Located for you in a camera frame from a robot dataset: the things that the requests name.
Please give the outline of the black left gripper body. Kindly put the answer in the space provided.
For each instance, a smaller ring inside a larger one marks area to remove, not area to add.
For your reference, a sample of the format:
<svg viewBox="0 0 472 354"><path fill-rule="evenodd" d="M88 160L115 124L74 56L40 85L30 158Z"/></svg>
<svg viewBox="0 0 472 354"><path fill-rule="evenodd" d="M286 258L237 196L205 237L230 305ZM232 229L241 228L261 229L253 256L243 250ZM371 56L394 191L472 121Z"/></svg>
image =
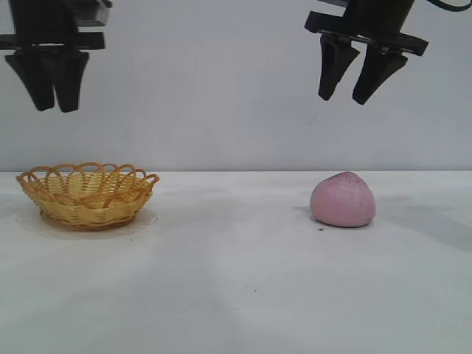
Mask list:
<svg viewBox="0 0 472 354"><path fill-rule="evenodd" d="M102 32L81 27L104 27L111 1L9 1L15 32L1 35L1 49L48 49L59 46L84 50L105 48Z"/></svg>

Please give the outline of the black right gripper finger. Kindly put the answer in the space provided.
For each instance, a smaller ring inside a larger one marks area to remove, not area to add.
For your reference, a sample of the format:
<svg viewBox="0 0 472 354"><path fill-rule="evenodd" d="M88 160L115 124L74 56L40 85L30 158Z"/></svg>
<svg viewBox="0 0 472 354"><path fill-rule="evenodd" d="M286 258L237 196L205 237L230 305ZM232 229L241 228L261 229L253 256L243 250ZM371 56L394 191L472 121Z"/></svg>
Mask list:
<svg viewBox="0 0 472 354"><path fill-rule="evenodd" d="M329 100L340 80L360 52L352 47L349 38L321 35L322 68L318 95Z"/></svg>
<svg viewBox="0 0 472 354"><path fill-rule="evenodd" d="M408 58L400 52L382 52L368 45L358 81L353 90L353 99L364 105L375 91L395 72L402 69Z"/></svg>

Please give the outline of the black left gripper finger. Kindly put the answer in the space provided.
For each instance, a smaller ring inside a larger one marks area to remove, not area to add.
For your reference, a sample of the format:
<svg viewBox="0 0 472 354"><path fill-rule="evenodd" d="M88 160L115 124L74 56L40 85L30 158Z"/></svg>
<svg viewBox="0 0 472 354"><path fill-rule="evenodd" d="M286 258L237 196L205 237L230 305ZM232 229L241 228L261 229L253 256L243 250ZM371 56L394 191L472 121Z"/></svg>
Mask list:
<svg viewBox="0 0 472 354"><path fill-rule="evenodd" d="M45 52L41 60L54 86L60 110L76 111L80 102L80 87L89 53L79 50Z"/></svg>
<svg viewBox="0 0 472 354"><path fill-rule="evenodd" d="M38 111L54 107L52 81L37 52L16 51L6 55L5 60L24 84Z"/></svg>

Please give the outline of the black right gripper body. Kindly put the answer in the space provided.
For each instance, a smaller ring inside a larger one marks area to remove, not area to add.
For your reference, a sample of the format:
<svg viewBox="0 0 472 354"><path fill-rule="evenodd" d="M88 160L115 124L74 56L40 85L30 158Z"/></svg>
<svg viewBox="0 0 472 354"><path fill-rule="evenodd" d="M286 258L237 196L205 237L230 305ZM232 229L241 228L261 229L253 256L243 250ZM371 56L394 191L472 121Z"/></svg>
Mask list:
<svg viewBox="0 0 472 354"><path fill-rule="evenodd" d="M401 32L412 1L352 0L341 16L311 11L305 29L342 42L359 42L384 52L407 52L421 56L428 42Z"/></svg>

